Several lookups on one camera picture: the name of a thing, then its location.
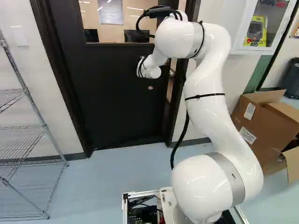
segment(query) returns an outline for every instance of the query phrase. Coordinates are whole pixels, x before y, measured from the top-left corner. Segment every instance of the door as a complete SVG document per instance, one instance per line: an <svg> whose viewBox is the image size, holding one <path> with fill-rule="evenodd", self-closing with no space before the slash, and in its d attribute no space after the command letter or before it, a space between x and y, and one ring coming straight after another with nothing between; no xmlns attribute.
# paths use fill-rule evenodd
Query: door
<svg viewBox="0 0 299 224"><path fill-rule="evenodd" d="M158 79L135 71L154 48L135 22L157 0L47 1L93 147L163 141L169 66ZM157 21L144 19L140 28L153 34Z"/></svg>

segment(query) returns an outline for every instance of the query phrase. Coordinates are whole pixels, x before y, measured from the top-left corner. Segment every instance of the green wall trim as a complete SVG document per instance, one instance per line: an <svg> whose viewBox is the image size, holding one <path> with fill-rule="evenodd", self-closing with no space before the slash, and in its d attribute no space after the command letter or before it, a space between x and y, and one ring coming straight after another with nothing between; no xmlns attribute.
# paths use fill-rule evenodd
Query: green wall trim
<svg viewBox="0 0 299 224"><path fill-rule="evenodd" d="M252 76L245 88L244 93L252 93L256 90L258 84L260 83L263 74L265 73L272 55L262 55L258 61L255 70L252 73Z"/></svg>

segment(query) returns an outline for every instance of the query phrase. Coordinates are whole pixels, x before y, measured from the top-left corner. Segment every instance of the ceiling light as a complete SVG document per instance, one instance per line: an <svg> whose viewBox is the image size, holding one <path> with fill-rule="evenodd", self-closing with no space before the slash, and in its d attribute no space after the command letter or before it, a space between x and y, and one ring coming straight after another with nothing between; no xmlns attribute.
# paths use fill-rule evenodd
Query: ceiling light
<svg viewBox="0 0 299 224"><path fill-rule="evenodd" d="M142 9L142 8L132 8L132 7L127 7L127 8L129 8L129 9L135 9L135 10L140 10L140 11L143 11L143 9Z"/></svg>

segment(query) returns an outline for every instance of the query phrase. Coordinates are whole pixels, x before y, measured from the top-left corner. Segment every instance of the door window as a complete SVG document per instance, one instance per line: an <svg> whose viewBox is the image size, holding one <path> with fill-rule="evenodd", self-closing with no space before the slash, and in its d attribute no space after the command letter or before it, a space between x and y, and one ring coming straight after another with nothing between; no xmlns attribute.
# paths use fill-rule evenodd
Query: door window
<svg viewBox="0 0 299 224"><path fill-rule="evenodd" d="M148 35L137 33L135 25L143 11L158 5L158 0L86 0L79 5L86 42L153 42ZM139 27L154 34L157 19L143 18Z"/></svg>

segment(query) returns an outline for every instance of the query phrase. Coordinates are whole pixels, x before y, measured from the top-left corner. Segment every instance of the yellow sign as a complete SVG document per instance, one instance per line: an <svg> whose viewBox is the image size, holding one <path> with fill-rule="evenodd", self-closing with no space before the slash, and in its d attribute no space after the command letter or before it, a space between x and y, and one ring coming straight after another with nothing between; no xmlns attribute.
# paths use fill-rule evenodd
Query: yellow sign
<svg viewBox="0 0 299 224"><path fill-rule="evenodd" d="M249 25L243 46L266 47L267 20L263 15L254 15Z"/></svg>

